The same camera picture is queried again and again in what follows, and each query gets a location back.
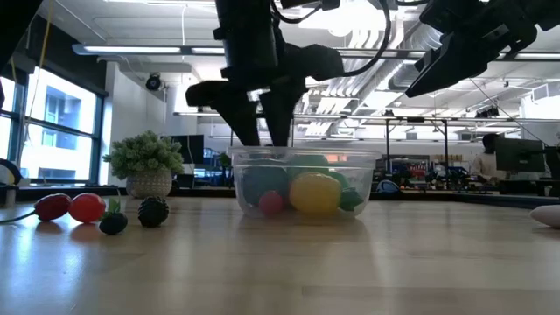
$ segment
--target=red ball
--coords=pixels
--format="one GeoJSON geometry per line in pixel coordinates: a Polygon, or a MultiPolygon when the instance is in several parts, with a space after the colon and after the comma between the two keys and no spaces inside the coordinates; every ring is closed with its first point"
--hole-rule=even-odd
{"type": "Polygon", "coordinates": [[[68,212],[83,223],[97,221],[105,212],[105,201],[94,193],[81,193],[72,199],[68,212]]]}
{"type": "Polygon", "coordinates": [[[68,212],[72,199],[64,193],[55,193],[35,203],[35,214],[41,221],[58,219],[68,212]]]}
{"type": "Polygon", "coordinates": [[[259,199],[259,209],[266,214],[277,214],[284,208],[284,200],[277,191],[266,192],[259,199]]]}

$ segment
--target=person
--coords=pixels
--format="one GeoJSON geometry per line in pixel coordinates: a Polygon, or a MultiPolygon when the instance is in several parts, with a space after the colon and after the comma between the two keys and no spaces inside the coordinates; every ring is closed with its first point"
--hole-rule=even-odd
{"type": "Polygon", "coordinates": [[[496,167],[496,134],[488,134],[482,138],[484,152],[476,156],[472,162],[472,175],[479,176],[489,184],[496,185],[506,179],[505,171],[498,171],[496,167]]]}

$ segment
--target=wooden table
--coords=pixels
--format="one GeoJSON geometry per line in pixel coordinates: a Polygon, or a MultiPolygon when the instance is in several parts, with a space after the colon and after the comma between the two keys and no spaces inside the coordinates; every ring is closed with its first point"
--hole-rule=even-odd
{"type": "MultiPolygon", "coordinates": [[[[370,202],[357,220],[243,217],[170,199],[161,228],[0,226],[0,314],[558,314],[560,232],[523,209],[370,202]]],[[[0,210],[1,217],[28,210],[0,210]]]]}

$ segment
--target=clear plastic bin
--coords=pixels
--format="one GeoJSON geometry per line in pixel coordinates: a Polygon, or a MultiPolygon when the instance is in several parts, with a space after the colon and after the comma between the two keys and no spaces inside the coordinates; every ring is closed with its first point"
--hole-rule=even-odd
{"type": "Polygon", "coordinates": [[[368,203],[377,151],[233,147],[237,201],[252,217],[351,216],[368,203]]]}

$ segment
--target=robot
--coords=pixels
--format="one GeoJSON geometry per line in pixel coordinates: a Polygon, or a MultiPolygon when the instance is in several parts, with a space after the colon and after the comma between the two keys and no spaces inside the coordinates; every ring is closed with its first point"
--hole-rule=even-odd
{"type": "MultiPolygon", "coordinates": [[[[420,72],[405,92],[408,97],[447,88],[487,70],[487,64],[507,50],[507,59],[531,45],[536,25],[548,31],[560,24],[558,0],[369,0],[381,8],[386,31],[379,52],[361,69],[345,72],[340,54],[329,47],[297,47],[286,43],[280,23],[296,24],[316,11],[336,10],[340,0],[281,0],[284,9],[313,6],[305,17],[282,16],[273,0],[215,0],[220,27],[214,30],[223,43],[227,67],[223,81],[205,81],[189,87],[189,106],[209,106],[220,113],[244,145],[258,146],[256,118],[265,118],[272,143],[287,146],[296,102],[306,92],[305,78],[317,81],[350,77],[366,72],[389,44],[389,10],[399,5],[426,4],[420,21],[442,33],[442,46],[428,51],[416,64],[420,72]],[[260,90],[259,100],[248,92],[260,90]],[[261,104],[262,114],[256,113],[261,104]]],[[[0,0],[3,68],[41,0],[0,0]]]]}

